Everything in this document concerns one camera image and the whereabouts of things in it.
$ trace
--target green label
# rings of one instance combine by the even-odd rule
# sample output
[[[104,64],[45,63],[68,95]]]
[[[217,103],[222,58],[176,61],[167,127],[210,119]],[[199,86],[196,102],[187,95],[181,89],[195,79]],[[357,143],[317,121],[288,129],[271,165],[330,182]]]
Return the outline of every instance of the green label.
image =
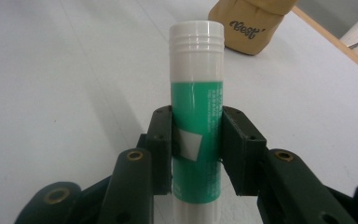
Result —
[[[173,193],[187,203],[210,203],[220,196],[219,134],[223,83],[172,83]]]

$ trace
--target brown box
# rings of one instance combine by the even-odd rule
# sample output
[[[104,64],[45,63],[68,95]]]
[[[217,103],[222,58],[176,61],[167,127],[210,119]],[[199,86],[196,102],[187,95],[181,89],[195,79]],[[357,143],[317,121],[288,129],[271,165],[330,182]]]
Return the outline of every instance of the brown box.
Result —
[[[225,26],[225,45],[256,55],[270,41],[296,0],[219,0],[209,13],[210,21]]]

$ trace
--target white tube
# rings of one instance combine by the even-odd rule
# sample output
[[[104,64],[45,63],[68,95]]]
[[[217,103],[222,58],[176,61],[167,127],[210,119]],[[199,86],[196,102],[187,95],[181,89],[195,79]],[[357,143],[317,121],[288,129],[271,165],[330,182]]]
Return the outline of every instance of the white tube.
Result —
[[[181,22],[170,30],[176,224],[220,222],[219,134],[223,107],[224,28]]]

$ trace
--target screw hole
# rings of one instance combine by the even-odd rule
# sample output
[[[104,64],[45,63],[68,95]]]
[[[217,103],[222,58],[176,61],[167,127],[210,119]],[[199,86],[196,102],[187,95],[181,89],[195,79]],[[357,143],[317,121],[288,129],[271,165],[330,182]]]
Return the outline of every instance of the screw hole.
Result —
[[[285,151],[277,151],[275,156],[283,161],[292,161],[295,158],[291,153]]]
[[[45,195],[45,203],[48,204],[60,203],[63,200],[65,200],[69,196],[69,194],[70,191],[67,188],[53,189]]]
[[[162,134],[155,134],[155,135],[154,135],[154,138],[155,138],[155,139],[158,139],[158,140],[162,140],[162,139],[164,139],[164,135],[162,135]]]
[[[129,223],[131,220],[131,214],[128,212],[122,212],[117,215],[116,221],[117,223]]]
[[[127,159],[129,161],[138,161],[144,156],[144,153],[141,151],[132,151],[127,154]]]
[[[322,214],[322,219],[324,220],[325,223],[328,224],[339,224],[339,222],[331,215],[328,215],[326,213]]]

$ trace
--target white table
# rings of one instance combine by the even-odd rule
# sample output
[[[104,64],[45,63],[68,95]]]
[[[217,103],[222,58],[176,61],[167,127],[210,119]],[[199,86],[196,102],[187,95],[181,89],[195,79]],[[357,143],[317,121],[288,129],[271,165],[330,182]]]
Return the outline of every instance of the white table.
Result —
[[[170,103],[168,31],[216,0],[0,1],[0,224],[56,181],[111,175]],[[257,56],[225,51],[224,105],[269,148],[299,155],[344,193],[358,186],[358,65],[289,13]],[[224,175],[222,223],[261,223]],[[172,223],[171,196],[155,223]]]

